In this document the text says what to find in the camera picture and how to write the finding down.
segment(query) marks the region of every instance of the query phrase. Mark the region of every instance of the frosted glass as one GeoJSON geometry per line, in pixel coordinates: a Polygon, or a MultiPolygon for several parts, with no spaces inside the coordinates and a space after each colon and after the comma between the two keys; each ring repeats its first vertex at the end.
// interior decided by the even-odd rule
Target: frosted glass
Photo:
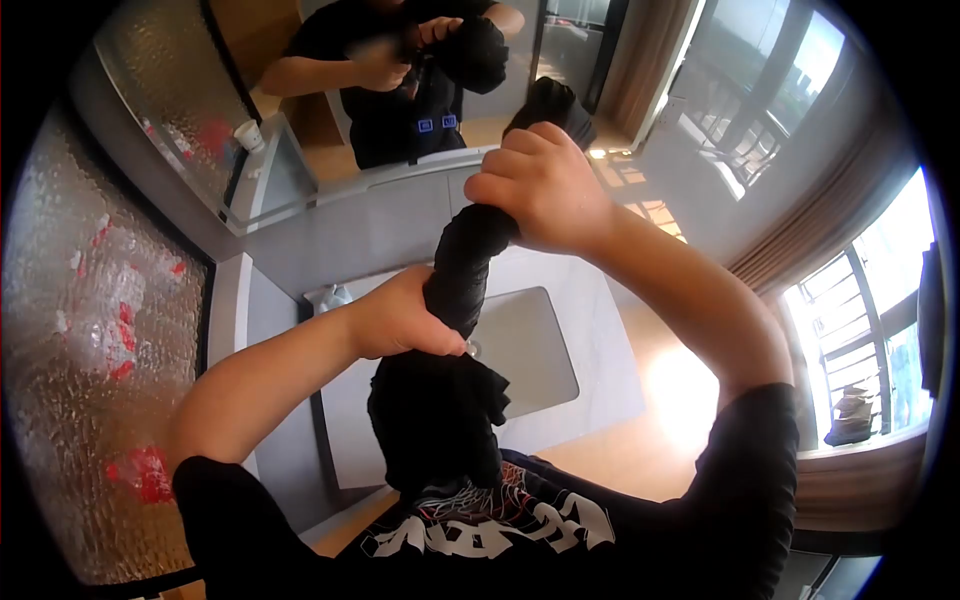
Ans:
{"type": "Polygon", "coordinates": [[[27,478],[77,577],[193,562],[165,431],[197,376],[206,267],[114,186],[54,109],[3,255],[3,378],[27,478]]]}

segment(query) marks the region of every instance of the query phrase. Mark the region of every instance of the twisted black cloth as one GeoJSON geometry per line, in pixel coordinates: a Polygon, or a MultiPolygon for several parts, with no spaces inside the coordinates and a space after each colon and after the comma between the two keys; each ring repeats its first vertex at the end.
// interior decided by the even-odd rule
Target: twisted black cloth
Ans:
{"type": "Polygon", "coordinates": [[[577,102],[573,90],[549,77],[539,78],[530,87],[527,103],[517,111],[503,135],[511,130],[525,130],[540,121],[549,121],[564,130],[583,151],[597,138],[590,115],[577,102]]]}
{"type": "Polygon", "coordinates": [[[507,79],[507,48],[493,21],[468,16],[457,31],[425,48],[456,85],[478,94],[497,89],[507,79]]]}
{"type": "MultiPolygon", "coordinates": [[[[508,130],[551,121],[569,128],[581,149],[596,138],[569,87],[540,78],[534,89],[508,130]]],[[[518,234],[516,221],[499,208],[471,204],[461,210],[444,228],[434,273],[423,286],[427,310],[468,338],[483,307],[490,259],[518,234]]],[[[509,384],[467,354],[412,350],[383,358],[367,412],[387,463],[387,483],[401,493],[465,477],[479,488],[500,485],[502,456],[492,425],[506,421],[509,384]]]]}

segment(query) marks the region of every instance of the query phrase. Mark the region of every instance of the mirror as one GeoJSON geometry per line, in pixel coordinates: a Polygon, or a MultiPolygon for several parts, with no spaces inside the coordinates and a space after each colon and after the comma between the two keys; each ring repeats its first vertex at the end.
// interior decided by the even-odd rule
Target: mirror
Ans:
{"type": "Polygon", "coordinates": [[[95,45],[144,133],[243,234],[308,203],[479,164],[539,77],[594,113],[627,6],[131,0],[95,45]]]}

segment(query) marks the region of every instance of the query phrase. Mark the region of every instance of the textured glass panel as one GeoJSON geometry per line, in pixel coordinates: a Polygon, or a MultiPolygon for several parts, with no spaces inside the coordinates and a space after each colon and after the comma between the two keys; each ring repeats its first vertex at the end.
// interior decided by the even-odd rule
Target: textured glass panel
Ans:
{"type": "Polygon", "coordinates": [[[206,267],[114,187],[57,109],[8,227],[4,399],[54,538],[91,585],[192,565],[163,448],[197,374],[206,267]]]}
{"type": "Polygon", "coordinates": [[[128,0],[96,47],[141,128],[211,207],[227,192],[250,120],[220,60],[199,0],[128,0]]]}

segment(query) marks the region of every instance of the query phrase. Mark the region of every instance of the paper cup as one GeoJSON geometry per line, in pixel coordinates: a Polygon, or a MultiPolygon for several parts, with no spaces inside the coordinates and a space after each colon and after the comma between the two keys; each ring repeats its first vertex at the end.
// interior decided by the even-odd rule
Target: paper cup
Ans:
{"type": "Polygon", "coordinates": [[[251,153],[258,153],[266,144],[263,143],[263,136],[260,135],[260,128],[256,126],[256,120],[247,121],[233,132],[233,137],[251,153]]]}

